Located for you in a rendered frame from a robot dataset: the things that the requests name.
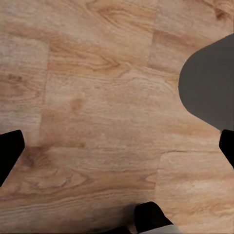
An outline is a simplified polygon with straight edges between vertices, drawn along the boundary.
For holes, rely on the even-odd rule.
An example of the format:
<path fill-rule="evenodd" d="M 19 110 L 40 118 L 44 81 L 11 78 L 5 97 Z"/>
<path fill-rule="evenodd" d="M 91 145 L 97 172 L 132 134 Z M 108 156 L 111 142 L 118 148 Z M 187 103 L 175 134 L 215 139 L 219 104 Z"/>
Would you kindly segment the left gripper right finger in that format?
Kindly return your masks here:
<path fill-rule="evenodd" d="M 223 130 L 220 137 L 219 148 L 234 168 L 234 131 Z"/>

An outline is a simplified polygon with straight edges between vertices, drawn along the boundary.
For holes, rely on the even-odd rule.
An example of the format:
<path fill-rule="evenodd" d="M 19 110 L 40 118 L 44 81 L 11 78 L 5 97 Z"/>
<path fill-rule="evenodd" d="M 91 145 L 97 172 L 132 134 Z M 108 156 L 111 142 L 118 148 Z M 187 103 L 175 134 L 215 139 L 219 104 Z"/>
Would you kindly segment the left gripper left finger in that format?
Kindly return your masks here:
<path fill-rule="evenodd" d="M 0 135 L 0 187 L 21 155 L 25 143 L 20 130 Z"/>

